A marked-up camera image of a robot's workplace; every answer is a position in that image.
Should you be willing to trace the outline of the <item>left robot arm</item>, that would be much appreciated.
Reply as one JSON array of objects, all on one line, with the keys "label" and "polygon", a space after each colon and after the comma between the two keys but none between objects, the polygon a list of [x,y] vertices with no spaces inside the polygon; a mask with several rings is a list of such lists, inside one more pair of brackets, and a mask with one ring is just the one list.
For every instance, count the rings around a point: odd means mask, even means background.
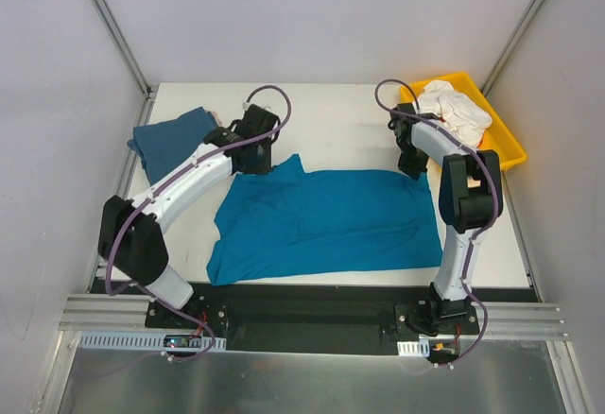
[{"label": "left robot arm", "polygon": [[166,303],[178,327],[199,319],[193,286],[168,263],[164,241],[176,218],[211,187],[235,173],[266,174],[282,125],[272,112],[247,103],[243,117],[204,136],[188,157],[133,198],[113,196],[102,211],[99,256],[151,297]]}]

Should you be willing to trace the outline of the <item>teal t-shirt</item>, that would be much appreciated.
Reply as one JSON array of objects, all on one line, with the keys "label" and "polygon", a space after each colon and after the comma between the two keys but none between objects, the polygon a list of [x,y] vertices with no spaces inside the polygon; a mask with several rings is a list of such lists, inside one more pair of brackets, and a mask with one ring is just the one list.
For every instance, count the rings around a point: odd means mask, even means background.
[{"label": "teal t-shirt", "polygon": [[263,278],[438,267],[426,177],[386,170],[307,172],[294,154],[266,175],[237,175],[219,207],[212,285]]}]

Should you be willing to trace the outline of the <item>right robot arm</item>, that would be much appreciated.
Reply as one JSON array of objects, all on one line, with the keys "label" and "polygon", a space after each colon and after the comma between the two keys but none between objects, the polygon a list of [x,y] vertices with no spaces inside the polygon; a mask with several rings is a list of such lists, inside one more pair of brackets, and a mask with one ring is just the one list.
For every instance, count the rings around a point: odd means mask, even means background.
[{"label": "right robot arm", "polygon": [[441,265],[424,304],[406,314],[416,333],[447,333],[470,314],[470,281],[484,234],[503,209],[500,162],[493,150],[471,149],[431,113],[417,113],[411,103],[390,111],[389,129],[401,154],[398,168],[418,180],[429,160],[441,168],[439,212],[446,225]]}]

